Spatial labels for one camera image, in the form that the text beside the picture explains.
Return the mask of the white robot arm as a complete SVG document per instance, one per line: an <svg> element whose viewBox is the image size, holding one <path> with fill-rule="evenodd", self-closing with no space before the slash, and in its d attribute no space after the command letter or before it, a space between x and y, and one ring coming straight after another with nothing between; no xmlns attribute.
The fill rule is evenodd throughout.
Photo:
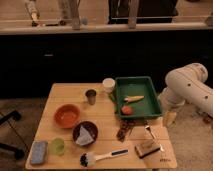
<svg viewBox="0 0 213 171"><path fill-rule="evenodd" d="M171 125L177 110L189 102L198 108L198 112L204 115L203 120L210 122L213 128L213 88L205 84L207 78L208 71L200 63L191 63L167 73L166 87L158 96L164 126Z"/></svg>

